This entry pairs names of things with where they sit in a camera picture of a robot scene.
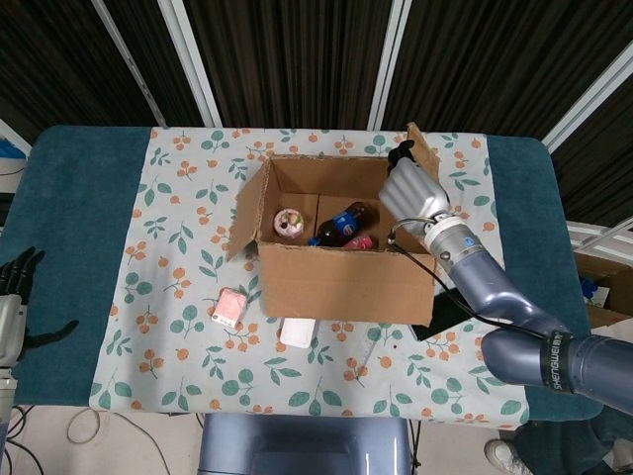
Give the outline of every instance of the blue bottle label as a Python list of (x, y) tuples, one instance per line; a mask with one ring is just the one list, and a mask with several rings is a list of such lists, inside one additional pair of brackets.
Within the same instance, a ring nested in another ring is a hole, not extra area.
[(336, 215), (332, 220), (344, 236), (352, 236), (358, 230), (358, 223), (356, 223), (354, 217), (346, 211)]

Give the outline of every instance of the soda bottle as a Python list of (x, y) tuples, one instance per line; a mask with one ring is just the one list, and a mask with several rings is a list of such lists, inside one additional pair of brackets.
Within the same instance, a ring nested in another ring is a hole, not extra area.
[(373, 225), (375, 220), (374, 210), (365, 203), (357, 201), (331, 220), (322, 223), (318, 227), (316, 236), (312, 237), (308, 244), (342, 247), (360, 230)]

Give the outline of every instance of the teal cloth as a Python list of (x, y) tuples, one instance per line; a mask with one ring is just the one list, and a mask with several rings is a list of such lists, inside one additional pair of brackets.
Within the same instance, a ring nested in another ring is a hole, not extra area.
[[(15, 368), (17, 404), (86, 406), (130, 223), (149, 128), (54, 127), (35, 144), (0, 238), (0, 262), (46, 250), (29, 306), (33, 334), (78, 319), (67, 340)], [(577, 334), (588, 332), (550, 156), (530, 139), (488, 137), (507, 272)], [(601, 405), (527, 388), (533, 420), (587, 419)]]
[(44, 249), (27, 323), (67, 339), (14, 369), (16, 404), (87, 406), (150, 128), (53, 127), (33, 147), (0, 238), (0, 262)]
[[(488, 136), (505, 271), (536, 305), (576, 335), (589, 334), (587, 310), (552, 159), (535, 139)], [(590, 419), (602, 404), (526, 387), (532, 421)]]

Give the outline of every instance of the pink object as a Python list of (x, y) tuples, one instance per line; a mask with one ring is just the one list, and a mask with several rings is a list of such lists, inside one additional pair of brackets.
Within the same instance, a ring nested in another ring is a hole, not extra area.
[(222, 289), (216, 310), (211, 319), (227, 327), (235, 328), (246, 309), (246, 296), (231, 289)]
[(297, 210), (286, 208), (275, 215), (275, 233), (282, 238), (295, 239), (304, 233), (304, 217)]
[(376, 247), (376, 243), (370, 236), (361, 235), (355, 237), (343, 247), (346, 247), (348, 249), (373, 249), (374, 247)]

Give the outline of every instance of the floor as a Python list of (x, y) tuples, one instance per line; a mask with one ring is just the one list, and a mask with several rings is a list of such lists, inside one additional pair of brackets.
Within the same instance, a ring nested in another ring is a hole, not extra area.
[[(166, 473), (151, 441), (138, 430), (113, 415), (101, 416), (101, 430), (84, 444), (66, 439), (70, 419), (78, 408), (36, 407), (27, 426), (15, 440), (27, 446), (40, 460), (46, 475), (119, 475)], [(126, 415), (146, 429), (162, 449), (173, 475), (196, 474), (202, 430), (194, 415), (168, 417), (159, 414)], [(89, 437), (95, 428), (91, 412), (82, 414), (72, 425), (70, 436)], [(497, 473), (484, 457), (484, 444), (497, 438), (496, 430), (452, 425), (422, 426), (418, 474), (491, 475)], [(14, 474), (38, 475), (35, 463), (22, 450), (9, 446)], [(9, 473), (6, 459), (0, 475)]]

